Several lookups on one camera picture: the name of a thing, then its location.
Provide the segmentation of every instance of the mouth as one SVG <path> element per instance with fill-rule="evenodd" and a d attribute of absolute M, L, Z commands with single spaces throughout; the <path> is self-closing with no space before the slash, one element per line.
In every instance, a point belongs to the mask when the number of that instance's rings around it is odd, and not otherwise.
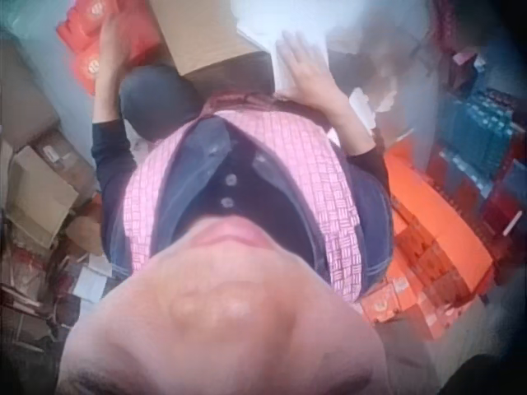
<path fill-rule="evenodd" d="M 240 216 L 228 216 L 200 230 L 190 240 L 190 248 L 231 241 L 259 249 L 273 249 L 267 234 L 253 222 Z"/>

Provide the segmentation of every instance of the dark pants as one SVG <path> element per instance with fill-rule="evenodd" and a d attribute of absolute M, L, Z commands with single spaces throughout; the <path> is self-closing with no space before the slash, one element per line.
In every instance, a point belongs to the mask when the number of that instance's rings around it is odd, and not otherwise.
<path fill-rule="evenodd" d="M 120 87 L 121 112 L 149 142 L 162 140 L 197 118 L 203 99 L 175 67 L 150 65 L 133 69 Z"/>

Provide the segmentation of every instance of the pink checkered vest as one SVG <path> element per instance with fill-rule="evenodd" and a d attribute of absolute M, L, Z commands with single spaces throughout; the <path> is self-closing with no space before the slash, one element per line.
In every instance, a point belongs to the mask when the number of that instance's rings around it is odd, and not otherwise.
<path fill-rule="evenodd" d="M 307 118 L 279 111 L 223 110 L 215 113 L 275 154 L 303 193 L 324 236 L 332 286 L 353 302 L 361 290 L 361 252 L 355 226 L 359 215 L 346 176 L 324 130 Z M 124 197 L 124 231 L 133 270 L 150 258 L 156 204 L 170 158 L 196 121 L 159 144 L 132 175 Z"/>

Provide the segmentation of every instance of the shirt button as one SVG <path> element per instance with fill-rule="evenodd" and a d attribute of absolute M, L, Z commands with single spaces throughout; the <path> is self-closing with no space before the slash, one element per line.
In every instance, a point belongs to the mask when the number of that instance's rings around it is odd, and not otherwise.
<path fill-rule="evenodd" d="M 225 184 L 229 187 L 234 187 L 238 183 L 238 177 L 236 174 L 229 174 L 225 177 Z"/>
<path fill-rule="evenodd" d="M 232 200 L 230 197 L 224 197 L 222 199 L 222 206 L 224 208 L 233 208 L 234 207 L 234 200 Z"/>

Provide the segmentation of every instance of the hand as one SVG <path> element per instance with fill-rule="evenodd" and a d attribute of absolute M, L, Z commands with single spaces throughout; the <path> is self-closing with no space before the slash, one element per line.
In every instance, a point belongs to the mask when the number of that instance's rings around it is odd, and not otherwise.
<path fill-rule="evenodd" d="M 328 117 L 349 111 L 349 99 L 339 90 L 320 50 L 309 46 L 299 34 L 284 32 L 283 37 L 277 49 L 296 86 L 275 96 L 308 105 Z"/>
<path fill-rule="evenodd" d="M 100 30 L 97 79 L 119 79 L 126 68 L 130 53 L 129 42 L 122 34 L 119 21 L 119 16 L 111 15 Z"/>

